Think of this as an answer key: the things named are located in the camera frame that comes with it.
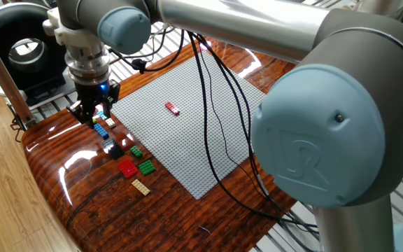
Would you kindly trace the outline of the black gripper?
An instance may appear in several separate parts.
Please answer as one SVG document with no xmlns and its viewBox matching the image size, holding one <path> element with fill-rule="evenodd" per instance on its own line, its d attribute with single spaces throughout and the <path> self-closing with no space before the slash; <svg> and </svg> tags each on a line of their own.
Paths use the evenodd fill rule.
<svg viewBox="0 0 403 252">
<path fill-rule="evenodd" d="M 118 101 L 120 84 L 115 80 L 97 85 L 82 85 L 76 83 L 78 101 L 69 104 L 66 109 L 81 123 L 90 129 L 94 128 L 92 115 L 96 106 L 102 104 L 104 115 L 111 116 L 111 109 Z"/>
</svg>

